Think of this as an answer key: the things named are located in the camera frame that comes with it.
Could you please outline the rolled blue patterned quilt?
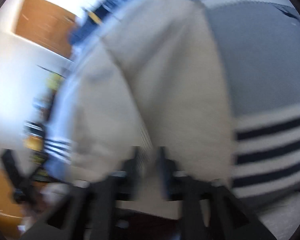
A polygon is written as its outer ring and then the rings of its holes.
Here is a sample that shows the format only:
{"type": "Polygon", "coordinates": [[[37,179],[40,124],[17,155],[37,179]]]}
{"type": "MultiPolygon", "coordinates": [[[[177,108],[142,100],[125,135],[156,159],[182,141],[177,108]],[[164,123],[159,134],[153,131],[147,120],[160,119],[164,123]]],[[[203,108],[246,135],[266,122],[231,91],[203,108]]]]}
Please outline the rolled blue patterned quilt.
{"type": "Polygon", "coordinates": [[[71,45],[83,42],[117,7],[128,0],[104,0],[92,11],[88,11],[85,22],[69,34],[71,45]]]}

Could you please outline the grey quilted trousers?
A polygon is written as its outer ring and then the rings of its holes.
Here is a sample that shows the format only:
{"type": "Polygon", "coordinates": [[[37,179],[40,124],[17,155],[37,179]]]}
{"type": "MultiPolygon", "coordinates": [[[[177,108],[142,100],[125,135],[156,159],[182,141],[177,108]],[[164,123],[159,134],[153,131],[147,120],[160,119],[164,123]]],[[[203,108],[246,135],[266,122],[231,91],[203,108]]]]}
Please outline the grey quilted trousers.
{"type": "Polygon", "coordinates": [[[276,239],[290,239],[300,225],[300,192],[259,209],[257,216],[276,239]]]}

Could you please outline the wooden door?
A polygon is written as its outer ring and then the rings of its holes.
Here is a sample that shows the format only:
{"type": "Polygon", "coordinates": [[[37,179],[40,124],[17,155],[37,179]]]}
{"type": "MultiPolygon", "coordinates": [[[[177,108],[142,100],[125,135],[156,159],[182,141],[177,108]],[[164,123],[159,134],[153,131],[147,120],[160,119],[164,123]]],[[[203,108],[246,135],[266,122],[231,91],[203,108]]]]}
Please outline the wooden door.
{"type": "Polygon", "coordinates": [[[75,14],[46,0],[24,0],[14,33],[69,59],[68,35],[75,19],[75,14]]]}

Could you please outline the cluttered dark side table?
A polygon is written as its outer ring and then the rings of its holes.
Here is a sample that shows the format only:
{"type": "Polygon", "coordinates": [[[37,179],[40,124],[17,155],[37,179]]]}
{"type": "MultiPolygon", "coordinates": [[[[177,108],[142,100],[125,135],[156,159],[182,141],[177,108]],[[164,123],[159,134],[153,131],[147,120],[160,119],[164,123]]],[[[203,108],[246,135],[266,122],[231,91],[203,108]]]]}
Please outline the cluttered dark side table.
{"type": "Polygon", "coordinates": [[[39,165],[37,181],[64,180],[65,168],[70,161],[69,143],[53,131],[55,98],[64,81],[64,76],[50,71],[44,94],[35,98],[36,116],[25,122],[24,145],[31,150],[32,161],[39,165]]]}

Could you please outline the beige knit sweater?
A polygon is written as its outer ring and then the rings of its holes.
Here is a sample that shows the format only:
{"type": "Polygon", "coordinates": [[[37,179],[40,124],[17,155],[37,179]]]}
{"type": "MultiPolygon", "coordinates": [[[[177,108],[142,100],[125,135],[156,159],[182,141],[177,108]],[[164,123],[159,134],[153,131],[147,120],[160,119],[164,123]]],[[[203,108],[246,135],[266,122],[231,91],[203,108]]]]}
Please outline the beige knit sweater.
{"type": "Polygon", "coordinates": [[[138,146],[136,199],[121,207],[176,219],[156,168],[171,159],[201,180],[227,182],[234,142],[223,66],[204,6],[137,0],[106,24],[76,74],[73,179],[95,181],[138,146]]]}

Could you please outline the blue striped bed blanket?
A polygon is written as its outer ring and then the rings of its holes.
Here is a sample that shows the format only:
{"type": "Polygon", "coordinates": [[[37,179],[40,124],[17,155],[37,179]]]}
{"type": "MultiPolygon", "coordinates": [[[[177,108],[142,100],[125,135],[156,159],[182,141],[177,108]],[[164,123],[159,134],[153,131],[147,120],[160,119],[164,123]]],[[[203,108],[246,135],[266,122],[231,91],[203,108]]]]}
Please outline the blue striped bed blanket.
{"type": "MultiPolygon", "coordinates": [[[[106,31],[89,37],[56,97],[53,131],[69,143],[71,167],[78,67],[106,31]]],[[[204,6],[223,66],[234,149],[234,194],[259,206],[300,189],[300,16],[289,0],[189,0],[204,6]]]]}

